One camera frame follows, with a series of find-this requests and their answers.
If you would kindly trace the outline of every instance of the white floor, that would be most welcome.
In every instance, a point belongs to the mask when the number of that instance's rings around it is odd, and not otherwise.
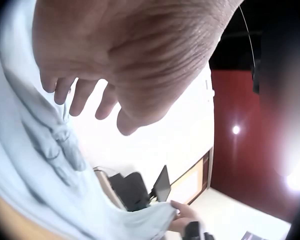
[[[267,215],[210,188],[192,204],[207,230],[216,240],[241,240],[246,231],[266,240],[285,238],[290,224]],[[176,233],[168,232],[167,240],[181,239]]]

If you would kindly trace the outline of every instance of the ceiling light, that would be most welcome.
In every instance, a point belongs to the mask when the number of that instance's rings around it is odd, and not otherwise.
[[[240,127],[237,126],[237,125],[235,125],[235,126],[232,128],[232,132],[233,132],[234,134],[238,134],[238,133],[240,132]]]

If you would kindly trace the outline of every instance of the red wall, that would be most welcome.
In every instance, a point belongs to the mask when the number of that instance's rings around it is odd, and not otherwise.
[[[300,192],[273,169],[250,72],[212,71],[215,147],[211,186],[272,216],[291,221]],[[239,125],[238,135],[232,127]]]

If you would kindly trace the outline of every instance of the computer monitor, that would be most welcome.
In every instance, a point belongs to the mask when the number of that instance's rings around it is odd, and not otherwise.
[[[165,165],[156,180],[151,193],[149,194],[149,199],[152,197],[157,197],[158,202],[165,202],[171,191],[169,175],[167,170],[167,165]]]

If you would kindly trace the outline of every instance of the skin wrinkle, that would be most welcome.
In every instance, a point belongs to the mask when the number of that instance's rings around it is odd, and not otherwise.
[[[47,76],[41,80],[106,79],[116,95],[112,104],[117,99],[122,107],[118,129],[129,135],[166,114],[204,68],[241,2],[37,0],[33,49],[40,74]],[[77,95],[70,114],[80,114],[86,101],[87,94]]]

